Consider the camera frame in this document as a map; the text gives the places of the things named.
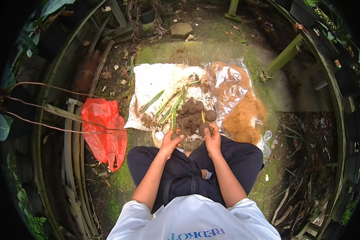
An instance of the person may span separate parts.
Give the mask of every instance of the person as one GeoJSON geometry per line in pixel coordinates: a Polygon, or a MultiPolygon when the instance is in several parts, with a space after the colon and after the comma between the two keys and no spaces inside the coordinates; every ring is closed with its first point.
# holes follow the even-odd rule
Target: person
{"type": "Polygon", "coordinates": [[[247,197],[263,153],[210,126],[215,134],[205,128],[205,141],[192,152],[177,149],[184,135],[171,140],[172,130],[160,149],[129,151],[127,164],[137,189],[107,240],[281,239],[247,197]]]}

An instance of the thin branch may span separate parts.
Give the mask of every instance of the thin branch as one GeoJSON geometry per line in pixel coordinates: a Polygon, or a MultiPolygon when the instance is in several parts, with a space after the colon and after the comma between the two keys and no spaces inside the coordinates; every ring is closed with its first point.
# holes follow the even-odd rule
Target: thin branch
{"type": "Polygon", "coordinates": [[[40,123],[40,122],[33,122],[33,121],[29,121],[27,119],[24,119],[22,117],[20,117],[19,115],[17,114],[14,114],[14,113],[11,113],[11,112],[5,112],[5,113],[8,113],[10,115],[13,115],[23,121],[26,121],[26,122],[30,122],[30,123],[33,123],[33,124],[37,124],[37,125],[41,125],[41,126],[44,126],[44,127],[49,127],[49,128],[53,128],[53,129],[56,129],[56,130],[60,130],[60,131],[63,131],[63,132],[76,132],[76,133],[83,133],[83,134],[114,134],[114,132],[79,132],[79,131],[73,131],[73,130],[67,130],[67,129],[62,129],[62,128],[58,128],[58,127],[52,127],[52,126],[49,126],[47,124],[44,124],[44,123],[40,123]]]}
{"type": "Polygon", "coordinates": [[[77,94],[77,95],[83,95],[83,96],[88,96],[88,97],[94,97],[94,98],[105,98],[105,99],[119,99],[119,100],[123,100],[121,98],[107,98],[107,97],[101,97],[101,96],[96,96],[96,95],[91,95],[91,94],[86,94],[86,93],[77,93],[77,92],[73,92],[73,91],[69,91],[67,89],[63,89],[63,88],[58,88],[49,84],[45,84],[45,83],[35,83],[35,82],[20,82],[17,84],[14,84],[13,87],[9,90],[8,93],[10,93],[16,86],[20,85],[20,84],[35,84],[35,85],[42,85],[42,86],[47,86],[50,88],[55,88],[55,89],[59,89],[68,93],[73,93],[73,94],[77,94]]]}
{"type": "MultiPolygon", "coordinates": [[[[6,98],[8,98],[8,99],[12,99],[12,100],[16,100],[16,101],[22,102],[22,103],[24,103],[25,105],[30,105],[30,106],[34,106],[34,107],[38,107],[38,108],[49,109],[49,108],[47,108],[47,107],[44,107],[44,106],[39,106],[39,105],[37,105],[37,104],[33,104],[33,103],[26,103],[26,102],[24,102],[23,100],[18,99],[18,98],[12,98],[12,97],[10,97],[10,96],[5,96],[5,97],[6,97],[6,98]]],[[[65,117],[68,117],[68,115],[65,115],[64,113],[60,113],[60,115],[63,115],[63,116],[65,116],[65,117]]],[[[80,121],[80,122],[85,122],[85,123],[88,123],[88,124],[91,124],[91,125],[100,126],[100,127],[105,128],[106,130],[111,130],[111,131],[121,131],[121,129],[106,128],[106,127],[104,127],[103,125],[100,125],[100,124],[97,124],[97,123],[88,122],[88,121],[85,121],[85,120],[79,120],[79,119],[77,119],[77,121],[80,121]]]]}

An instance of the plastic bag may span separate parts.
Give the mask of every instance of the plastic bag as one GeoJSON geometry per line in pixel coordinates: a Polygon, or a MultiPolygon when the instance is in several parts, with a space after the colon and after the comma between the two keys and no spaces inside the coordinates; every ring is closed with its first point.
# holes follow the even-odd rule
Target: plastic bag
{"type": "MultiPolygon", "coordinates": [[[[83,120],[100,124],[109,129],[123,129],[124,118],[119,115],[116,101],[104,98],[87,98],[81,111],[83,120]]],[[[111,171],[119,169],[125,158],[127,132],[106,130],[105,128],[83,122],[84,132],[111,132],[112,134],[84,134],[85,141],[97,160],[108,162],[111,171]]]]}
{"type": "Polygon", "coordinates": [[[225,116],[252,89],[250,73],[242,58],[224,63],[207,63],[204,68],[217,110],[216,123],[221,127],[225,116]]]}

